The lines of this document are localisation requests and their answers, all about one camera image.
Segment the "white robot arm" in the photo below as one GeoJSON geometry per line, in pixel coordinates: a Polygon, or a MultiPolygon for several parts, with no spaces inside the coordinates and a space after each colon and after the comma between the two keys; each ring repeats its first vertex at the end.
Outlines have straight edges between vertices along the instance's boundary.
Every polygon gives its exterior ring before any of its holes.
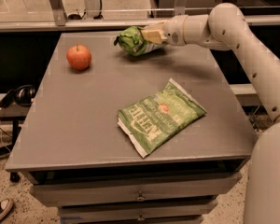
{"type": "Polygon", "coordinates": [[[231,50],[243,67],[273,125],[253,147],[245,195],[244,224],[280,224],[280,59],[250,30],[231,3],[207,15],[177,15],[142,30],[154,44],[231,50]]]}

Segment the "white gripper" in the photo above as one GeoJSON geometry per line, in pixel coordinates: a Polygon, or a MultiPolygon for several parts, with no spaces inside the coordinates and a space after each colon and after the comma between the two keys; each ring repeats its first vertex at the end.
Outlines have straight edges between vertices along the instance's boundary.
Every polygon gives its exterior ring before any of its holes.
{"type": "Polygon", "coordinates": [[[172,46],[185,46],[187,44],[184,37],[184,25],[187,15],[178,15],[168,21],[151,23],[142,30],[143,38],[154,44],[166,42],[172,46]]]}

